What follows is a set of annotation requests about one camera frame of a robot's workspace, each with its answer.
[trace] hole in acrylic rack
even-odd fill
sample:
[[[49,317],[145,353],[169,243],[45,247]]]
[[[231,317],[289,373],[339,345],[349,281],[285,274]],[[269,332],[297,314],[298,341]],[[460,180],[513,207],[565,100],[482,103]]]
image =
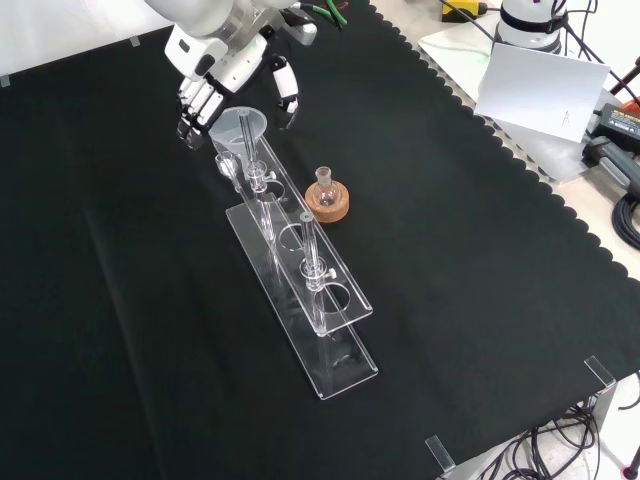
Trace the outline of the hole in acrylic rack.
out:
[[[302,250],[302,225],[292,223],[280,230],[280,245],[292,252]]]
[[[267,180],[267,189],[264,193],[272,193],[276,200],[280,201],[284,197],[284,185],[277,180]]]
[[[351,294],[349,290],[339,283],[327,283],[322,287],[322,290],[316,292],[313,296],[316,307],[324,313],[342,312],[349,306],[350,300]]]

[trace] white paper sheet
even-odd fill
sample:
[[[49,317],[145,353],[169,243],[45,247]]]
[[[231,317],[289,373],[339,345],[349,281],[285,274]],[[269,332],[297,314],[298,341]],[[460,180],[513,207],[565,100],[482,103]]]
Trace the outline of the white paper sheet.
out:
[[[500,15],[489,13],[478,23],[489,33],[496,30]],[[474,101],[491,57],[491,40],[472,23],[462,23],[420,39],[420,47],[447,72]]]
[[[608,73],[606,65],[497,44],[475,111],[580,142]]]

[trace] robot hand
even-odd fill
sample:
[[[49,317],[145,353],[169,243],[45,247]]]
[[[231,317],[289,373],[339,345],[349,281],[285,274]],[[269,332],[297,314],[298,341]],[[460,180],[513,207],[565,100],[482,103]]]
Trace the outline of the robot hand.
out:
[[[174,27],[165,53],[185,76],[178,90],[178,136],[190,148],[205,142],[230,98],[265,64],[280,94],[281,126],[292,123],[298,108],[298,84],[291,65],[284,57],[269,55],[268,45],[281,27],[300,43],[311,44],[317,30],[308,15],[295,9],[279,12],[256,7],[248,0],[219,0],[215,6],[208,0],[183,0],[184,10],[176,8],[180,2],[147,2],[170,20],[182,22]],[[209,34],[196,36],[207,30]]]

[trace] yellow device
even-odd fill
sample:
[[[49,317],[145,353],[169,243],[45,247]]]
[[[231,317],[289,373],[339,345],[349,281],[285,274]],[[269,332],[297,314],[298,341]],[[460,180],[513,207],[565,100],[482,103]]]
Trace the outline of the yellow device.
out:
[[[485,13],[487,13],[488,8],[487,4],[483,2],[449,0],[449,3],[469,15],[469,17],[474,20],[480,15],[484,15]],[[459,15],[458,12],[443,3],[442,21],[445,23],[464,23],[467,21],[467,19],[462,15]]]

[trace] clear plastic clip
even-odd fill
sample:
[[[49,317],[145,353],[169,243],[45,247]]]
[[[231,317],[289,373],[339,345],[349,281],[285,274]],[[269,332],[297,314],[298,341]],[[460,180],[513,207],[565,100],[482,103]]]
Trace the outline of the clear plastic clip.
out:
[[[427,447],[431,450],[432,455],[436,458],[436,461],[444,473],[449,473],[456,468],[456,463],[451,458],[451,455],[449,455],[449,452],[447,452],[447,449],[444,448],[437,435],[428,438],[424,443],[427,444]]]
[[[600,393],[606,392],[616,384],[616,379],[613,378],[613,375],[611,375],[609,371],[602,366],[595,356],[592,355],[587,358],[584,361],[584,364],[589,367],[589,370],[591,370],[598,380],[602,382],[604,389],[601,390]]]

